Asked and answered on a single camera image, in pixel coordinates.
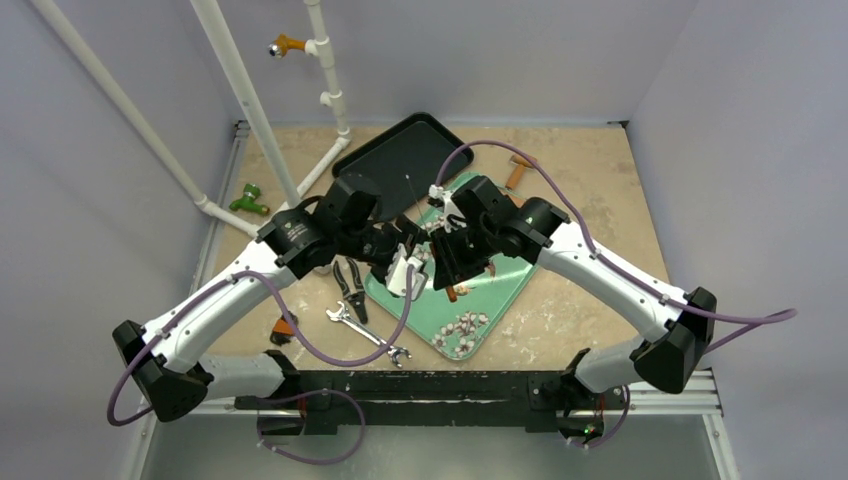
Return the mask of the green floral tray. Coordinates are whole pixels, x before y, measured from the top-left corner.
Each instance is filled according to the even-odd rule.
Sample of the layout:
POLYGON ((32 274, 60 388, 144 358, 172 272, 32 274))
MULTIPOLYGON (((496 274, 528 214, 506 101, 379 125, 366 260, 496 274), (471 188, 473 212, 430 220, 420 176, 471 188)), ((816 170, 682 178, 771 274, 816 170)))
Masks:
POLYGON ((432 288, 430 245, 416 245, 413 255, 424 262, 428 282, 412 303, 406 328, 452 361, 466 360, 482 346, 536 271, 521 258, 496 255, 490 268, 454 287, 457 300, 451 302, 432 288))

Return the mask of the black plastic tray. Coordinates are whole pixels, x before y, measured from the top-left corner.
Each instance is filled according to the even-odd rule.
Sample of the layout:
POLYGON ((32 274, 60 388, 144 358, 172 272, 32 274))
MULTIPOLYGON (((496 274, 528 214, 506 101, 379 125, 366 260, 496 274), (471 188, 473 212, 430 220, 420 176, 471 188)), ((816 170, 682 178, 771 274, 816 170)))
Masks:
POLYGON ((431 114, 416 112, 337 161, 332 174, 371 180, 381 194, 379 219, 390 221, 427 196, 444 161, 463 144, 431 114))

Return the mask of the wooden dough roller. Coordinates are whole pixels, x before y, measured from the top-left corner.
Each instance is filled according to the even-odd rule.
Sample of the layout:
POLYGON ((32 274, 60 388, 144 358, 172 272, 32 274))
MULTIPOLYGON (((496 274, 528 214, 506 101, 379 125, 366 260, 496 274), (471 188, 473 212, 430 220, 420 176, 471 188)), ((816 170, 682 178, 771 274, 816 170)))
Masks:
POLYGON ((504 184, 504 189, 506 194, 516 204, 520 204, 522 203, 522 200, 516 194, 515 189, 523 178, 525 172, 528 170, 534 170, 535 166, 527 158, 518 154, 513 154, 510 157, 509 162, 513 166, 513 170, 504 184))

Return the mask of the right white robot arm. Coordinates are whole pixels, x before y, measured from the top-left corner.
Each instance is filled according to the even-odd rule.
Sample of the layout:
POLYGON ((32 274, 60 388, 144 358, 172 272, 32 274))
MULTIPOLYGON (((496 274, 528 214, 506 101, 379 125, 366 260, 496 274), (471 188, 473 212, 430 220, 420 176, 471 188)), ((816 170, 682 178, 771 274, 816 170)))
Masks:
POLYGON ((687 293, 628 262, 618 268, 592 251, 577 221, 542 198, 522 205, 487 177, 456 190, 433 185, 430 205, 445 224, 429 235, 436 290, 451 289, 482 274, 503 254, 556 273, 622 316, 638 335, 629 342, 589 350, 561 381, 564 399, 584 407, 603 391, 644 381, 669 394, 681 393, 713 335, 709 314, 716 298, 697 288, 687 293))

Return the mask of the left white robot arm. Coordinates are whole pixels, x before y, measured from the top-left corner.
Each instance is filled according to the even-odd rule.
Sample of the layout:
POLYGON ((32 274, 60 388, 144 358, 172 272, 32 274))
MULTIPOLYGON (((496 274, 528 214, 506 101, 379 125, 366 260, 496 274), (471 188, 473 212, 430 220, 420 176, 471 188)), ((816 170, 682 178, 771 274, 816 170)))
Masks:
POLYGON ((338 256, 375 268, 391 293, 414 301, 425 278, 412 249, 427 234, 404 215, 378 220, 381 207, 373 182, 339 177, 325 194, 275 213, 232 263, 178 306, 145 324, 122 322, 112 338, 125 369, 108 401, 108 422, 124 426, 141 418, 120 419, 115 412, 129 380, 162 422, 219 398, 255 397, 275 409, 292 405, 296 370, 281 352, 232 357, 208 349, 268 297, 279 299, 282 290, 338 256))

